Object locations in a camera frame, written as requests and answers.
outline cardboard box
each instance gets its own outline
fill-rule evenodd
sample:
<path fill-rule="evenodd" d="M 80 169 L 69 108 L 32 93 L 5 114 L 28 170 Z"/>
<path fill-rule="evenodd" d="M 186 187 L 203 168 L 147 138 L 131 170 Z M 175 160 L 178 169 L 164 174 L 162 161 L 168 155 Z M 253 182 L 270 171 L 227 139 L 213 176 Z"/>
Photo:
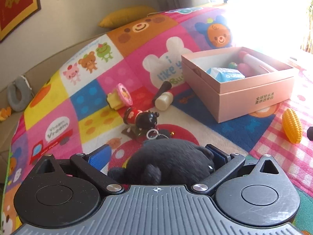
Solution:
<path fill-rule="evenodd" d="M 246 51 L 271 65 L 277 72 L 220 83 L 206 71 L 240 63 L 239 51 Z M 261 110 L 289 99 L 297 69 L 257 51 L 221 48 L 182 55 L 183 76 L 218 123 Z"/>

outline yellow pillow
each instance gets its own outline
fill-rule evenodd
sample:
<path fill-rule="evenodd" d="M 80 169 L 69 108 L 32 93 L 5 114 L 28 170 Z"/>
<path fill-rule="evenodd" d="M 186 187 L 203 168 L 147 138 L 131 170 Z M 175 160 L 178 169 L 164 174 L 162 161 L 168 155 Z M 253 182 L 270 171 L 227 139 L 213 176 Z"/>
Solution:
<path fill-rule="evenodd" d="M 154 8 L 144 5 L 124 8 L 110 13 L 102 19 L 98 26 L 113 29 L 118 28 L 141 18 L 145 18 L 148 14 L 153 12 L 156 12 Z"/>

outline pink ball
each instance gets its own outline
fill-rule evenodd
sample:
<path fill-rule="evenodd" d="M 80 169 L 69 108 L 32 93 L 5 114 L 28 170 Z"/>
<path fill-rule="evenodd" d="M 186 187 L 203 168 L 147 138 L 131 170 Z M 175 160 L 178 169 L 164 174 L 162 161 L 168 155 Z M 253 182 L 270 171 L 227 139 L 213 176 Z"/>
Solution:
<path fill-rule="evenodd" d="M 246 78 L 257 75 L 257 73 L 245 63 L 238 64 L 237 70 L 239 70 Z"/>

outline yellow corn toy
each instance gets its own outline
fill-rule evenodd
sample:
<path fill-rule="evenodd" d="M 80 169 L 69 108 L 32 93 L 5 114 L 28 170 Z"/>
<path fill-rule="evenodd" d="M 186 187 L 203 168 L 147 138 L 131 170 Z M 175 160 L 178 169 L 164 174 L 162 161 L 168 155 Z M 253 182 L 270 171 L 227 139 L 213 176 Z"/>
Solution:
<path fill-rule="evenodd" d="M 283 128 L 288 139 L 293 144 L 300 143 L 302 139 L 302 125 L 293 109 L 287 109 L 283 113 Z"/>

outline yellow square with orange dots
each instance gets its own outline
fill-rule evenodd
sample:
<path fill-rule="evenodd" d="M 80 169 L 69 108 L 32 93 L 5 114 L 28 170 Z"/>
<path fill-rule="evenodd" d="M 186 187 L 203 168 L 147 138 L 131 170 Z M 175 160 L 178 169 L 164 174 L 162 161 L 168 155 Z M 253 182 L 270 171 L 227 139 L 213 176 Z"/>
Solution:
<path fill-rule="evenodd" d="M 66 99 L 68 99 L 68 94 L 57 72 L 43 85 L 24 111 L 26 130 L 29 130 Z"/>
<path fill-rule="evenodd" d="M 78 122 L 81 143 L 83 144 L 122 123 L 123 119 L 118 112 L 106 106 Z"/>

